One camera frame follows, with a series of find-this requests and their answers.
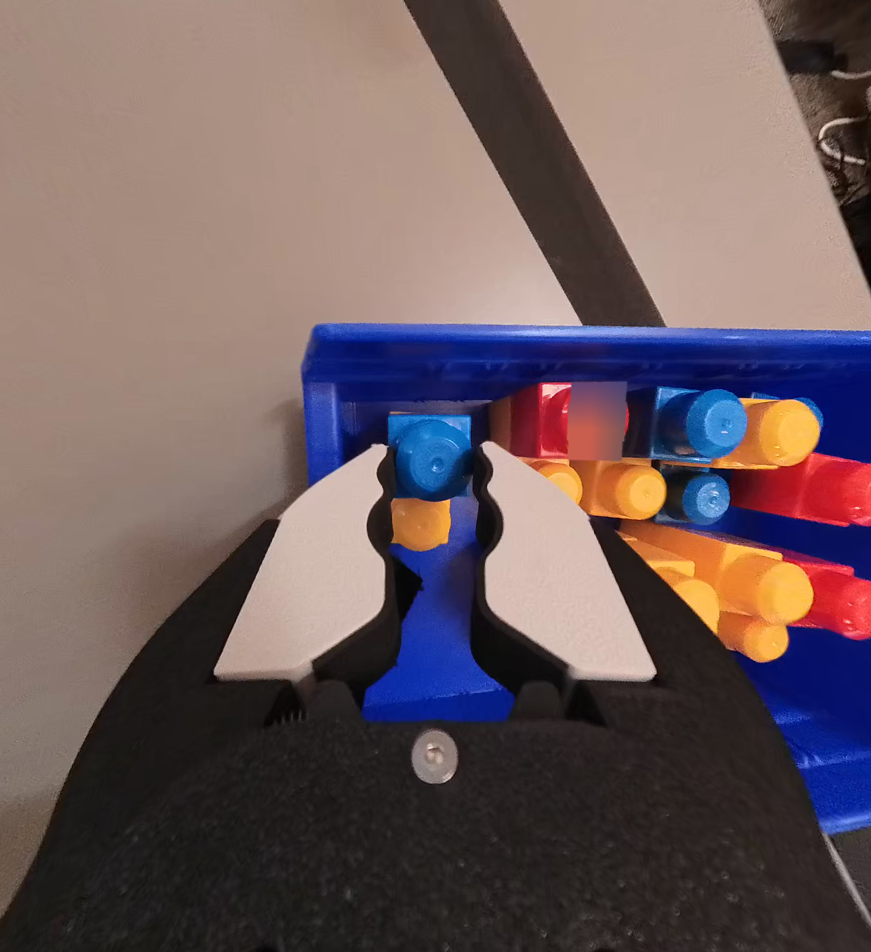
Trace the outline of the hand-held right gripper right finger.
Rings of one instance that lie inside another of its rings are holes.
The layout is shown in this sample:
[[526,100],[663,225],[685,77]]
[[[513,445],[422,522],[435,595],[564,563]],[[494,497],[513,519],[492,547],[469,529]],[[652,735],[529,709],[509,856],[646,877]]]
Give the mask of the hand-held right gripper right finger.
[[506,688],[652,681],[656,665],[589,517],[497,443],[473,460],[474,660]]

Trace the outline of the yellow two-stud toy block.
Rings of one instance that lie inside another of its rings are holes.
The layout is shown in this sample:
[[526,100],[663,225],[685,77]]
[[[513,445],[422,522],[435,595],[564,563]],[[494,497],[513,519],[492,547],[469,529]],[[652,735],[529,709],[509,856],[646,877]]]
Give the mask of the yellow two-stud toy block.
[[450,540],[452,502],[394,498],[391,502],[393,544],[416,552],[431,551]]

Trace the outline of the pile of assembled block steps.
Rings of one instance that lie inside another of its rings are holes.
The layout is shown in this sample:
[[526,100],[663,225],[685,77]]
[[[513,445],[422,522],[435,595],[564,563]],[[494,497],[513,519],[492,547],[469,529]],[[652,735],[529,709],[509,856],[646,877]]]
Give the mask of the pile of assembled block steps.
[[723,388],[539,383],[494,401],[489,437],[621,538],[730,650],[782,656],[788,628],[871,639],[850,565],[712,529],[733,509],[871,528],[871,463],[818,451],[810,398]]

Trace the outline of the blue one-stud toy block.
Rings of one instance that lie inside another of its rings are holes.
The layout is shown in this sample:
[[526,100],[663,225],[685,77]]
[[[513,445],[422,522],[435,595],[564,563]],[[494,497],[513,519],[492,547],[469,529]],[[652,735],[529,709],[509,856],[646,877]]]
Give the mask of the blue one-stud toy block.
[[395,498],[445,502],[471,493],[472,422],[468,414],[393,412]]

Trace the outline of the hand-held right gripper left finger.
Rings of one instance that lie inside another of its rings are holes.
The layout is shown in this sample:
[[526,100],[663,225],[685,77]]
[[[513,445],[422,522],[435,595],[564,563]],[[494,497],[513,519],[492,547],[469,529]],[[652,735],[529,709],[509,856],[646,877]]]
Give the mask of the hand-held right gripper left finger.
[[394,462],[373,444],[279,517],[215,664],[219,682],[345,684],[358,704],[392,671],[422,579],[391,553]]

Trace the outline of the blue plastic bin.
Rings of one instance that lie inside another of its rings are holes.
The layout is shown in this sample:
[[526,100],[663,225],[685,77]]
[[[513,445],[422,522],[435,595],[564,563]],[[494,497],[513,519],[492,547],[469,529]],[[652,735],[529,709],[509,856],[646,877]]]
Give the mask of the blue plastic bin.
[[[810,398],[823,454],[871,463],[871,332],[634,327],[314,327],[301,367],[310,482],[372,444],[393,412],[468,414],[472,446],[489,408],[539,383],[723,388]],[[839,529],[733,509],[715,532],[850,565],[871,580],[871,528]],[[871,827],[871,639],[788,628],[786,652],[732,651],[804,776],[828,835]]]

